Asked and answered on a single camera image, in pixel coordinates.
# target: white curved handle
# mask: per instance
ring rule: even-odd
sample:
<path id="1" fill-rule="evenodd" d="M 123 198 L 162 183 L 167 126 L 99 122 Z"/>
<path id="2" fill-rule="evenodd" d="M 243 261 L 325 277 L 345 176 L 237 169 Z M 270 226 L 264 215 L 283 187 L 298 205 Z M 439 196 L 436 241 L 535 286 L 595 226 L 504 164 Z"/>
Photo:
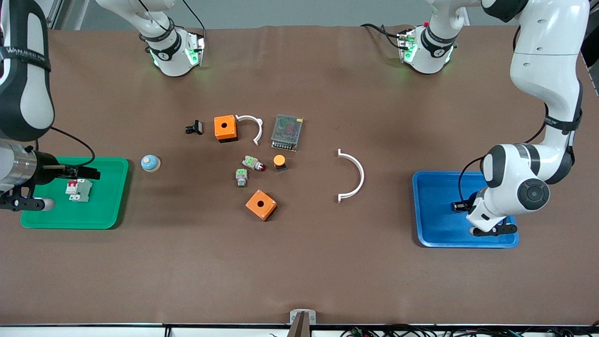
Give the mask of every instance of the white curved handle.
<path id="1" fill-rule="evenodd" d="M 356 189 L 354 189 L 353 191 L 351 191 L 349 193 L 339 193 L 339 195 L 337 196 L 337 202 L 341 203 L 341 199 L 345 199 L 345 198 L 349 198 L 349 197 L 353 196 L 354 194 L 358 193 L 360 188 L 362 188 L 362 185 L 364 184 L 364 168 L 362 168 L 362 164 L 360 164 L 360 162 L 356 158 L 354 158 L 348 154 L 341 153 L 341 149 L 337 149 L 337 156 L 339 158 L 345 158 L 345 159 L 351 161 L 358 167 L 358 170 L 360 171 L 360 183 L 358 184 L 358 187 L 356 187 Z"/>
<path id="2" fill-rule="evenodd" d="M 256 136 L 256 138 L 254 138 L 254 144 L 256 144 L 256 146 L 258 146 L 258 140 L 260 140 L 260 137 L 262 137 L 262 119 L 256 118 L 254 116 L 237 116 L 235 115 L 235 118 L 237 119 L 237 121 L 241 122 L 241 121 L 254 121 L 258 124 L 258 135 Z"/>

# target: table surface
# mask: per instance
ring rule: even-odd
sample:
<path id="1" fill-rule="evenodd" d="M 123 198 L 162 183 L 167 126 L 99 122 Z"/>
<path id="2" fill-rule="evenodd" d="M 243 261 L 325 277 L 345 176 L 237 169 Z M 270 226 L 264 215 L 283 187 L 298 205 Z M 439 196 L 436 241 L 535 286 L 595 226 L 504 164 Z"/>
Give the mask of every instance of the table surface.
<path id="1" fill-rule="evenodd" d="M 321 323 L 590 324 L 599 317 L 597 97 L 587 93 L 577 162 L 549 205 L 519 216 L 515 249 L 431 249 L 415 240 L 412 175 L 460 170 L 498 143 L 527 139 L 543 104 L 509 77 L 513 27 L 466 27 L 440 73 L 401 65 L 364 28 L 210 31 L 205 67 L 169 78 L 136 32 L 50 32 L 55 126 L 99 156 L 133 164 L 112 230 L 30 230 L 0 213 L 0 323 L 278 323 L 312 308 Z M 278 113 L 303 117 L 289 170 L 267 165 Z M 253 115 L 220 144 L 212 119 Z M 193 120 L 203 136 L 186 135 Z M 49 132 L 42 151 L 86 155 Z M 364 186 L 336 203 L 336 195 Z M 156 173 L 138 165 L 162 159 Z M 245 207 L 261 189 L 279 209 Z"/>

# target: orange box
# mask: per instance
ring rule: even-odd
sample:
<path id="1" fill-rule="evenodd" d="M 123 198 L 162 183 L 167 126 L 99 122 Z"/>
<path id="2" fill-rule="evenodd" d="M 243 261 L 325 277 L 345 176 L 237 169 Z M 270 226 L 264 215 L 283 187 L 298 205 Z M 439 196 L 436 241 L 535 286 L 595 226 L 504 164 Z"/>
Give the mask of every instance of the orange box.
<path id="1" fill-rule="evenodd" d="M 258 218 L 266 221 L 273 214 L 274 210 L 277 209 L 277 202 L 266 193 L 257 190 L 246 203 L 246 207 L 257 215 Z"/>
<path id="2" fill-rule="evenodd" d="M 221 143 L 234 142 L 237 138 L 237 121 L 235 116 L 214 117 L 214 136 Z"/>

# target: blue tray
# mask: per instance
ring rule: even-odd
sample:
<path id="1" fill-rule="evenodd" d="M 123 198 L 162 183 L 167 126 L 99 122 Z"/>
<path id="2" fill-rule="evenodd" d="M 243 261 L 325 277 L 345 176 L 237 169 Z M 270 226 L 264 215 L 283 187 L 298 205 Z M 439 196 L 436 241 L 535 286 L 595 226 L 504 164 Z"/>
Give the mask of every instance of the blue tray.
<path id="1" fill-rule="evenodd" d="M 458 171 L 419 171 L 412 178 L 418 239 L 427 247 L 439 248 L 514 248 L 518 233 L 500 236 L 472 236 L 472 224 L 465 212 L 454 212 L 451 203 L 459 200 Z M 479 172 L 466 172 L 462 178 L 462 194 L 470 194 L 486 186 Z M 516 224 L 513 216 L 509 224 Z"/>

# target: green tray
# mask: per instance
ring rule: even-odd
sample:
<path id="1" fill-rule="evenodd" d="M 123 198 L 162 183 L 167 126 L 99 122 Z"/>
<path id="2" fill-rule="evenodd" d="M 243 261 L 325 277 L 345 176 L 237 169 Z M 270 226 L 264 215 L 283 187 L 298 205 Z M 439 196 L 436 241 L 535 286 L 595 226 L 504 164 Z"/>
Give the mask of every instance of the green tray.
<path id="1" fill-rule="evenodd" d="M 57 157 L 61 164 L 77 164 L 89 158 Z M 54 179 L 47 185 L 35 187 L 34 197 L 52 198 L 56 206 L 48 211 L 23 211 L 21 225 L 27 228 L 48 229 L 108 229 L 115 225 L 129 163 L 124 158 L 96 158 L 89 167 L 100 171 L 100 180 L 93 185 L 87 203 L 69 200 L 65 194 L 66 179 Z"/>

